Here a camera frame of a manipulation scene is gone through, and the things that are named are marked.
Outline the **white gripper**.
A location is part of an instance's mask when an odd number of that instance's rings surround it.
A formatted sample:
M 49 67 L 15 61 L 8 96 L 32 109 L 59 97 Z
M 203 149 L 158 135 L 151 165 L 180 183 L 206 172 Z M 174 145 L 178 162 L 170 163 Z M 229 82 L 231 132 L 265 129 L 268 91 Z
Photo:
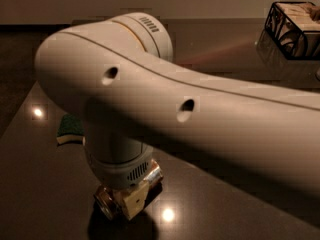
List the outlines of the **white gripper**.
M 144 209 L 149 183 L 142 180 L 151 171 L 152 152 L 153 148 L 146 145 L 136 158 L 120 164 L 99 161 L 87 152 L 87 162 L 103 185 L 116 190 L 128 188 L 121 193 L 122 211 L 128 220 L 132 220 Z

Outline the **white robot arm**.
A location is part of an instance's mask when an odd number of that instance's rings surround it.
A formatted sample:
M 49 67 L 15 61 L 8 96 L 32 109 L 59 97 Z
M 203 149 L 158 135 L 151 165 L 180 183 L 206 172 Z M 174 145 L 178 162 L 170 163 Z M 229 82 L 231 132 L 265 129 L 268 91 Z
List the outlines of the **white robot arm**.
M 318 95 L 202 74 L 172 55 L 166 29 L 145 13 L 61 30 L 36 53 L 43 91 L 83 122 L 101 210 L 143 209 L 162 177 L 160 149 L 317 223 Z

